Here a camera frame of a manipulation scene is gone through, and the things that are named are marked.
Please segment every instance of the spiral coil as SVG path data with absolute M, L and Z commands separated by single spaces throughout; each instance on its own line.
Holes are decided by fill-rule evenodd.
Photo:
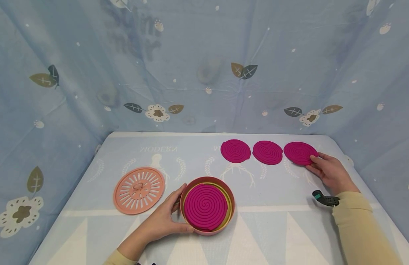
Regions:
M 213 231 L 226 217 L 228 203 L 216 186 L 198 184 L 185 198 L 184 211 L 187 221 L 201 231 Z
M 221 145 L 222 156 L 232 163 L 241 163 L 250 159 L 251 151 L 248 145 L 240 140 L 232 139 Z
M 318 152 L 311 145 L 305 142 L 290 142 L 284 147 L 285 156 L 294 164 L 310 165 L 310 156 L 319 156 Z
M 260 141 L 253 146 L 254 157 L 267 165 L 276 165 L 282 161 L 282 148 L 274 142 Z

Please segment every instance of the hand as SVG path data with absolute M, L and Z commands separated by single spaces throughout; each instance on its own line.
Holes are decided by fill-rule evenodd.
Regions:
M 360 192 L 349 173 L 335 157 L 319 153 L 319 157 L 310 156 L 310 159 L 313 164 L 307 165 L 306 168 L 318 176 L 331 189 L 333 195 L 344 191 Z
M 137 228 L 138 233 L 145 238 L 146 242 L 152 242 L 169 234 L 192 233 L 193 227 L 187 223 L 175 223 L 171 214 L 179 209 L 175 204 L 187 184 L 172 192 L 166 200 Z
M 172 192 L 159 207 L 135 229 L 117 248 L 124 257 L 138 260 L 148 243 L 161 239 L 169 234 L 192 233 L 193 227 L 186 223 L 175 223 L 171 214 L 179 209 L 176 200 L 187 184 Z

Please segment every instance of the sleeve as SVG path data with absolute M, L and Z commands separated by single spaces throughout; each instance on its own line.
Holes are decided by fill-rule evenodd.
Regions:
M 136 265 L 137 262 L 127 259 L 117 249 L 108 257 L 104 265 Z
M 333 209 L 341 245 L 350 265 L 402 264 L 372 215 L 366 198 L 358 192 L 337 195 L 339 205 Z

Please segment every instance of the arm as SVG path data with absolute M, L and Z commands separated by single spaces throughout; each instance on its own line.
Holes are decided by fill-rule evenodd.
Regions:
M 130 234 L 104 262 L 104 265 L 135 265 L 148 243 L 169 234 L 192 233 L 193 227 L 186 223 L 175 223 L 171 214 L 179 209 L 177 198 L 187 185 L 183 184 L 172 192 L 166 200 Z
M 402 264 L 374 216 L 372 208 L 353 183 L 341 162 L 319 153 L 311 156 L 313 164 L 306 166 L 340 198 L 333 209 L 341 245 L 350 265 Z

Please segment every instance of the blue fabric backdrop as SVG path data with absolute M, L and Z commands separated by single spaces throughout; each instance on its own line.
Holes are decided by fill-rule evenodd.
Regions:
M 0 264 L 111 131 L 330 135 L 409 240 L 409 0 L 0 0 Z

